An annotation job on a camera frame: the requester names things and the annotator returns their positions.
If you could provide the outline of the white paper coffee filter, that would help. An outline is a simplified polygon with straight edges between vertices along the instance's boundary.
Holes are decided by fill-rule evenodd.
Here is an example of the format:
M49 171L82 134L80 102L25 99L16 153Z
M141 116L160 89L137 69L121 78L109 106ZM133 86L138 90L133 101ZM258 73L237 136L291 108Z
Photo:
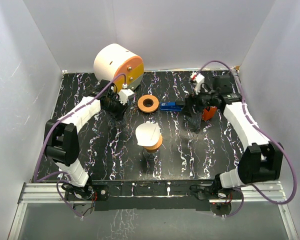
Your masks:
M158 123L149 121L140 124L135 130L137 144L142 147L154 146L159 141L160 134Z

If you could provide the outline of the glass carafe with brown band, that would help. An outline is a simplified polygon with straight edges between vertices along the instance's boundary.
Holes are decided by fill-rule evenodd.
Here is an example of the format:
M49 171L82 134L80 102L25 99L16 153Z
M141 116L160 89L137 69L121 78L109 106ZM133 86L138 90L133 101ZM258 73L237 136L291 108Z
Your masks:
M146 162L146 163L157 163L160 160L160 150L151 150L151 151L147 151L146 149L144 149L142 151L142 159Z

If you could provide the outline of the dark glass dripper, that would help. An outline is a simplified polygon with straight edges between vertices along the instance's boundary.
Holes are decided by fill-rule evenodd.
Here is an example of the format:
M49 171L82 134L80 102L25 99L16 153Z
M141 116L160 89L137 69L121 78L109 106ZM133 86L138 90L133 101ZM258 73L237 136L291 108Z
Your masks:
M202 114L196 113L191 116L184 116L184 126L191 132L198 134L201 130Z

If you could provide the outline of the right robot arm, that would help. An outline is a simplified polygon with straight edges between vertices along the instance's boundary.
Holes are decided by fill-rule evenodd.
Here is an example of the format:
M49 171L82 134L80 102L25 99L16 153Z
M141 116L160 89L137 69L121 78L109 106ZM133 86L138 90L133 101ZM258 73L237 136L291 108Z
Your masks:
M205 77L192 73L190 81L194 90L184 100L182 113L199 132L204 109L216 107L230 122L244 153L237 167L216 175L213 194L223 199L230 194L231 188L253 183L277 180L280 177L283 153L268 137L260 133L253 121L242 95L234 93L230 86L230 76L216 76L213 88L206 86Z

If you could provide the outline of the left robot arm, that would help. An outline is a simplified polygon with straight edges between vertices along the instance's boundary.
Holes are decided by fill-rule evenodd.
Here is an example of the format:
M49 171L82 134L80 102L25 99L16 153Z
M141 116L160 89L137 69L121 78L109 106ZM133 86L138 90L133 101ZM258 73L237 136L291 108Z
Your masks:
M78 134L100 111L108 113L116 124L124 119L129 98L134 92L126 84L122 86L122 89L118 89L113 82L102 80L97 88L83 97L66 116L46 122L44 137L47 143L43 154L50 158L67 178L63 188L83 200L93 195L94 188L79 160Z

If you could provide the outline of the coffee filter packet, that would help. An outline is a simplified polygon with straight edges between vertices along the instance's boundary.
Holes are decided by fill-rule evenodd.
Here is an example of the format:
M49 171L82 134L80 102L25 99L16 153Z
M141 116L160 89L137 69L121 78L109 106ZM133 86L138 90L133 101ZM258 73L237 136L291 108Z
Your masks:
M209 121L214 117L217 110L218 108L215 106L206 107L202 112L202 120L204 120L205 122Z

